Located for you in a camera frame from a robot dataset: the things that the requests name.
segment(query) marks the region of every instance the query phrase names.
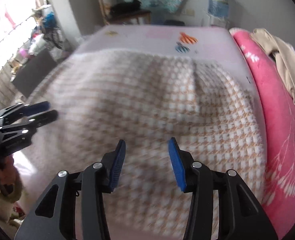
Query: white wall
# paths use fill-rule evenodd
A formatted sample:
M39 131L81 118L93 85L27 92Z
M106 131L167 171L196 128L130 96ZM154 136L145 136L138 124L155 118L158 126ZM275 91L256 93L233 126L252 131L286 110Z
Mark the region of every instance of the white wall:
M103 26L97 0L51 0L59 25L73 49Z
M69 0L81 35L94 33L103 26L98 0Z
M78 47L81 32L74 17L69 0L51 0L54 13L59 25L72 45L73 49Z
M206 25L208 0L186 0L184 8L194 9L195 17L168 15L167 18L182 20L186 25ZM292 0L231 0L230 21L232 27L249 31L266 28L295 48L295 4Z

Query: white and tan blanket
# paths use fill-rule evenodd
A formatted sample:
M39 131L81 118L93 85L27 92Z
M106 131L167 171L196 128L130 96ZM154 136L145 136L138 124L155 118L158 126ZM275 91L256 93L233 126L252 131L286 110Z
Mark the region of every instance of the white and tan blanket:
M126 141L119 186L104 194L108 222L183 237L191 194L176 185L171 137L210 169L237 170L262 199L265 156L250 99L216 63L121 50L72 55L29 102L44 99L59 119L38 129L24 153L48 182ZM215 195L215 239L217 210Z

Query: beige cloth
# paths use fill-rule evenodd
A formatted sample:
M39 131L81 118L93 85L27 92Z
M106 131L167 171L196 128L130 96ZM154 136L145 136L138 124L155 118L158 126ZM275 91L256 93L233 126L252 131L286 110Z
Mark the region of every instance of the beige cloth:
M262 199L265 156L250 98L214 62L118 50L72 55L29 102L44 99L59 118L39 128L22 150L47 177L30 187L48 184L60 170L73 173L100 161L122 138L119 185L103 197L108 222L183 238L191 194L176 184L168 153L175 137L210 169L237 170ZM217 199L215 194L212 239Z
M255 29L250 36L267 55L274 54L277 71L295 104L295 51L292 45L271 35L266 29Z

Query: wooden chair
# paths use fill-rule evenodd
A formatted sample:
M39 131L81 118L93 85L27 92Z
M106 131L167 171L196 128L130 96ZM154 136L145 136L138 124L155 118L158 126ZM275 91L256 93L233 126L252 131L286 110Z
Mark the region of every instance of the wooden chair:
M139 22L140 17L147 17L148 23L151 24L151 11L150 10L140 9L138 11L134 11L134 12L130 12L130 13L125 13L125 14L121 14L121 15L117 15L117 16L111 16L111 15L106 14L103 0L99 0L99 4L100 4L100 9L101 9L104 23L106 25L113 24L113 23L125 22L125 21L131 20L131 19L136 19L137 23L140 24L140 22Z

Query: pink blanket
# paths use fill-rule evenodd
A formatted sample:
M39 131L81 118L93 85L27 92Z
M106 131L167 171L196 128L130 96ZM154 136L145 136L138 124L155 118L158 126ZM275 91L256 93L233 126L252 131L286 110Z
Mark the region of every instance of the pink blanket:
M295 105L275 63L243 30L233 37L254 77L267 133L267 172L263 207L279 239L295 223Z

